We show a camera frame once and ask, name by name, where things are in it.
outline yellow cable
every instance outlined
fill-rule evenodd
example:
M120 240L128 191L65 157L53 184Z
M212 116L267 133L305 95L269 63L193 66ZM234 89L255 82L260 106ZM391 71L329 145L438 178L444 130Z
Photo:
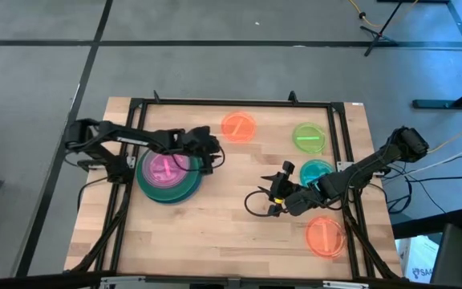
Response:
M401 14L399 17L397 17L395 20L393 20L391 22L391 25L397 23L398 21L400 21L402 18L404 18L406 16L407 13L409 13L409 11L411 11L411 9L413 9L413 7L416 5L416 3L418 3L419 0L415 0L407 9L406 11ZM354 6L354 8L358 11L358 13L362 13L361 9L359 9L358 5L354 2L354 0L349 0L349 2L352 4L352 6ZM373 24L372 22L368 21L367 19L367 16L364 16L362 18L362 20L365 20L365 22L372 26L372 27L382 27L383 25L377 25L377 24Z
M354 6L354 8L358 11L358 13L361 14L361 10L359 9L358 5L356 5L356 3L354 3L354 0L349 0L349 2L352 4L352 6ZM377 25L377 24L372 24L372 22L368 21L367 19L367 16L363 17L362 20L365 20L365 22L372 26L372 27L381 27L382 25Z
M443 148L446 144L448 144L448 143L450 143L450 142L452 142L452 141L454 141L454 140L457 140L460 136L462 136L462 132L456 134L456 135L453 136L450 140L445 141L443 144L438 145L437 147L435 147L434 149L431 149L431 150L428 151L427 153L433 153L433 152L437 151L438 149Z

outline orange petri dish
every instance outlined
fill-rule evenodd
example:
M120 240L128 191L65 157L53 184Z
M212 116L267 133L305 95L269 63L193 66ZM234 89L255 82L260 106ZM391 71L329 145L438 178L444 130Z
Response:
M256 121L245 112L232 112L224 117L221 124L222 134L228 140L246 142L256 133Z
M318 257L335 259L345 246L343 228L328 217L316 217L306 226L306 243Z

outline concrete floor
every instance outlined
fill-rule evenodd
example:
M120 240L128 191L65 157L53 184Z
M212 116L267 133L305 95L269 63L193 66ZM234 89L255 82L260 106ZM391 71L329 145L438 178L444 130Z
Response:
M454 0L462 18L462 0ZM104 0L0 1L0 39L92 39ZM358 1L372 22L395 4ZM347 0L114 1L106 40L369 40ZM462 41L445 5L418 4L386 35L403 41ZM78 86L88 47L0 47L0 277L10 274ZM79 118L100 119L109 96L363 102L378 148L401 125L433 147L462 130L462 112L415 111L415 98L462 95L462 51L305 47L101 47ZM409 169L462 150L462 138ZM462 175L462 160L416 177ZM31 274L63 269L86 174L63 166ZM462 180L425 184L445 210L462 208ZM390 197L407 192L385 183ZM403 218L440 212L418 186Z

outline petri dish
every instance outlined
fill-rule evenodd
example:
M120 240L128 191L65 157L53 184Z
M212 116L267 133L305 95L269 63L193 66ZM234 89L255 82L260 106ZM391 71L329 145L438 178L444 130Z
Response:
M334 172L333 166L326 161L322 160L311 160L307 161L301 167L301 184L308 186L308 182L313 181L326 173Z
M316 124L303 123L294 129L292 141L304 153L320 153L326 147L326 134Z
M318 257L335 259L345 246L342 227L328 217L316 217L306 226L306 244Z
M155 187L172 188L183 181L188 173L180 167L188 168L189 165L187 156L164 156L150 152L142 162L142 174Z
M148 158L149 153L151 153L151 151L146 152L140 158L136 170L136 180L147 197L159 203L174 204L186 200L197 191L202 179L202 175L197 171L186 172L184 178L177 185L172 187L154 186L144 176L144 161ZM201 163L197 158L189 157L188 160L189 167L186 169L200 168Z
M232 112L222 120L221 130L228 140L234 142L250 141L256 133L256 121L248 113Z

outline wooden tabletop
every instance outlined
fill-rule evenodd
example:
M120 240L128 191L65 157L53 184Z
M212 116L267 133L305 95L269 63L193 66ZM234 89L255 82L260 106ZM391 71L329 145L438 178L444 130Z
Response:
M130 98L111 97L105 120L124 125ZM347 124L355 160L374 152L365 108L345 103ZM249 113L256 121L256 134L245 144L226 140L221 121L230 112ZM291 181L299 181L299 170L311 159L334 164L332 145L317 155L301 152L291 135L303 122L318 124L329 136L326 109L267 108L190 105L148 105L145 129L190 129L209 125L221 142L227 159L214 174L203 177L199 190L178 205L161 205L147 198L133 184L118 272L136 275L242 276L296 279L350 279L347 248L334 260L313 255L306 245L306 224L317 216L327 216L343 225L342 213L309 210L299 217L258 218L244 209L244 197L258 185L270 187L260 176L282 171L283 161L295 164ZM338 117L338 142L343 149ZM120 145L106 143L117 154ZM90 172L87 181L105 176L103 170ZM111 184L104 182L85 189L75 223L65 268L72 268L90 250L101 234ZM383 260L401 275L399 257L391 230L383 193L368 186L363 191L363 208L370 240ZM250 198L252 210L265 213L270 203L266 195ZM110 241L104 267L109 266ZM355 242L359 269L366 275L363 252Z

